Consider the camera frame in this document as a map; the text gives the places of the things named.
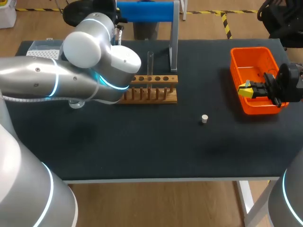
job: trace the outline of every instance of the dark table surface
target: dark table surface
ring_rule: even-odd
[[[151,50],[154,74],[169,73],[168,42],[123,44],[141,57],[139,74]],[[230,49],[244,46],[268,47],[278,65],[289,61],[279,40],[180,41],[176,105],[7,106],[21,141],[63,180],[280,176],[303,147],[303,104],[245,115],[229,70]]]

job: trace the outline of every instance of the black chair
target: black chair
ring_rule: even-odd
[[[269,32],[284,47],[303,48],[303,0],[266,0],[257,14]]]

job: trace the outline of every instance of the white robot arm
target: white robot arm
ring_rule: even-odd
[[[0,90],[8,101],[119,101],[141,67],[131,49],[111,45],[115,26],[91,13],[63,42],[68,61],[29,56],[0,58]]]

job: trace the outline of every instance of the yellow black hazard tape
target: yellow black hazard tape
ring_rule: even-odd
[[[221,14],[221,13],[257,13],[257,10],[206,10],[206,11],[188,11],[186,14]]]
[[[49,12],[58,12],[59,9],[16,9],[17,12],[26,12],[26,11],[49,11]],[[188,11],[187,14],[221,14],[221,13],[257,13],[257,10],[206,10],[206,11]]]
[[[225,33],[227,35],[227,39],[232,39],[232,33],[227,23],[226,13],[221,13],[221,18],[225,28]]]
[[[17,12],[27,11],[48,11],[48,12],[59,12],[59,9],[16,9]]]

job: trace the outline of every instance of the floor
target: floor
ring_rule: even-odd
[[[65,0],[58,0],[61,7]],[[188,11],[258,10],[264,0],[188,0]],[[54,0],[18,0],[17,8],[55,8]],[[58,12],[18,12],[14,28],[0,30],[0,57],[14,56],[23,40],[64,39],[72,30]],[[227,15],[233,39],[268,38],[256,14]],[[159,39],[169,39],[170,24],[161,23]],[[132,24],[123,39],[132,40]],[[179,39],[227,39],[215,14],[187,15]],[[290,60],[303,62],[300,49],[288,49]],[[250,182],[256,201],[267,181]],[[77,227],[241,227],[243,216],[233,182],[111,183],[71,185],[79,205]],[[263,219],[259,227],[268,227]]]

